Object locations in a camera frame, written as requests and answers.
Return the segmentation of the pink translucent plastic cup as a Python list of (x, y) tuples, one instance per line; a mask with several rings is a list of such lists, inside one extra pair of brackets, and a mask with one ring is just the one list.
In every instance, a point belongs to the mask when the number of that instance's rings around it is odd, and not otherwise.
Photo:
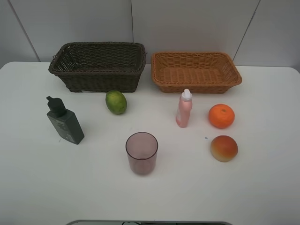
[(132, 134), (126, 141), (125, 149), (131, 170), (138, 175), (150, 174), (156, 165), (158, 141), (147, 132)]

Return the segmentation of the pink squeeze bottle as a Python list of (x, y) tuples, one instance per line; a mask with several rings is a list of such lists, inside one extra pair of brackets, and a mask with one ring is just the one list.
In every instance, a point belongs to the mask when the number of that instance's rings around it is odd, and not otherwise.
[(192, 106), (192, 93), (189, 89), (184, 89), (179, 99), (176, 114), (176, 122), (180, 128), (186, 128), (188, 126)]

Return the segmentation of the orange mandarin fruit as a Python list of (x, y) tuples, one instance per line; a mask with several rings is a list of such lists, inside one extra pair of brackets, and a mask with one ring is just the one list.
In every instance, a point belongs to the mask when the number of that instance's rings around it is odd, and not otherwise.
[(211, 125), (219, 129), (224, 129), (233, 124), (235, 113), (230, 106), (217, 104), (210, 108), (208, 118)]

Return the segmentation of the red yellow peach fruit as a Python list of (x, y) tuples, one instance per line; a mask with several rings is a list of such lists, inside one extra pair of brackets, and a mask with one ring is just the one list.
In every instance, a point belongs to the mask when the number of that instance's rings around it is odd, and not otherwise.
[(230, 136), (220, 135), (211, 141), (210, 152), (216, 160), (229, 162), (237, 156), (238, 145)]

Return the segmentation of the dark green pump bottle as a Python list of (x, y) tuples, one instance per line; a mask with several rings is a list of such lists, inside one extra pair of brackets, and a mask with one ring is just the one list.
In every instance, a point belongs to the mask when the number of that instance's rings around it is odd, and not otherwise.
[(78, 145), (84, 138), (83, 130), (74, 112), (68, 110), (60, 98), (48, 96), (50, 111), (47, 117), (64, 140)]

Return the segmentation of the green lime fruit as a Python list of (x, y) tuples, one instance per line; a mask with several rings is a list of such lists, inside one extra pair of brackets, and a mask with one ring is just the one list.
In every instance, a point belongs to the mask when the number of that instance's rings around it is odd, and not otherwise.
[(106, 93), (105, 102), (111, 113), (120, 115), (127, 109), (127, 100), (125, 96), (117, 90), (111, 90)]

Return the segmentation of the orange wicker basket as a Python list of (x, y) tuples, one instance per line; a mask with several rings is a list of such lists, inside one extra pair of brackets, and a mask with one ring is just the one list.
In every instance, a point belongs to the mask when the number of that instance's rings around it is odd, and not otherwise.
[(242, 77), (232, 59), (222, 52), (156, 52), (151, 78), (165, 93), (223, 94), (240, 85)]

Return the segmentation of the dark brown wicker basket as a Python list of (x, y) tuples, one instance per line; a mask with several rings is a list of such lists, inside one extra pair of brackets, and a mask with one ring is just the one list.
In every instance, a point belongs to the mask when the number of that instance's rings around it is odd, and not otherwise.
[(146, 64), (144, 45), (130, 42), (71, 42), (53, 57), (48, 71), (71, 92), (135, 92)]

